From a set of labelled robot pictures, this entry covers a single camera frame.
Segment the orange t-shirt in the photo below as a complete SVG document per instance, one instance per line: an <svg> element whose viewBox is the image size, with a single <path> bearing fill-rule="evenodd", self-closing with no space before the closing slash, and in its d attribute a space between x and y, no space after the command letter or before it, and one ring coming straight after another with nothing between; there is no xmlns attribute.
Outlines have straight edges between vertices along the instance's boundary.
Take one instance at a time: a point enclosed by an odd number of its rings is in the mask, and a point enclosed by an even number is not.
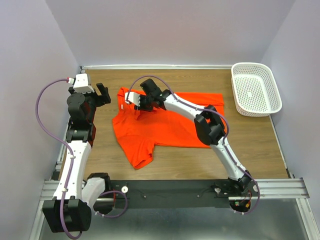
<svg viewBox="0 0 320 240"><path fill-rule="evenodd" d="M161 108L146 111L143 120L136 120L136 110L125 102L128 88L117 92L118 114L112 119L117 142L128 162L136 170L151 163L155 146L205 148L197 137L194 123L175 112Z"/></svg>

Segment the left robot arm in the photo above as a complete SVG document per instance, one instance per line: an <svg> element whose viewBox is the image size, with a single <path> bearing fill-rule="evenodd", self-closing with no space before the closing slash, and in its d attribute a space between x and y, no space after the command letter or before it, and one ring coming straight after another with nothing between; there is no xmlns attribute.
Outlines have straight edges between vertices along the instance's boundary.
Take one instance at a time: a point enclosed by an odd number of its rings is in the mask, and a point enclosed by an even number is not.
<svg viewBox="0 0 320 240"><path fill-rule="evenodd" d="M98 107L111 103L108 88L97 83L74 82L68 89L69 113L65 139L57 139L66 147L65 163L52 199L45 200L42 212L53 233L65 233L77 240L91 225L92 211L98 197L110 194L110 177L107 173L93 173L83 183L85 166L96 135L94 117Z"/></svg>

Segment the white perforated basket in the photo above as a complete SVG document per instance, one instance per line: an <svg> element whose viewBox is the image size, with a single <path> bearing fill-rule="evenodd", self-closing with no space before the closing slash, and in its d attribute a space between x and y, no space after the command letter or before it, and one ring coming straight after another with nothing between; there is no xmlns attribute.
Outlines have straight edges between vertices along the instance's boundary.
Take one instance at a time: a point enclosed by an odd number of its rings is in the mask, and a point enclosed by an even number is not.
<svg viewBox="0 0 320 240"><path fill-rule="evenodd" d="M231 67L235 107L246 117L267 117L282 109L282 100L271 69L261 63L238 62Z"/></svg>

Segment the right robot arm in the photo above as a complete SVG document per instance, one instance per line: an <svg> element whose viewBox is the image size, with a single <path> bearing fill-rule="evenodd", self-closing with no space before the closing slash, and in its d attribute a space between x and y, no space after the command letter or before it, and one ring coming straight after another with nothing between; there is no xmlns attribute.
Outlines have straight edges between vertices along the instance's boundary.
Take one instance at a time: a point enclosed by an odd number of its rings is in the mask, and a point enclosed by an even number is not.
<svg viewBox="0 0 320 240"><path fill-rule="evenodd" d="M151 78L142 82L140 87L144 94L131 90L125 94L125 101L128 104L134 104L134 107L141 111L150 112L154 108L171 111L192 121L197 138L209 146L223 164L230 182L230 191L236 196L247 192L253 177L229 144L228 121L213 105L203 106L187 101L174 93L170 87L162 91Z"/></svg>

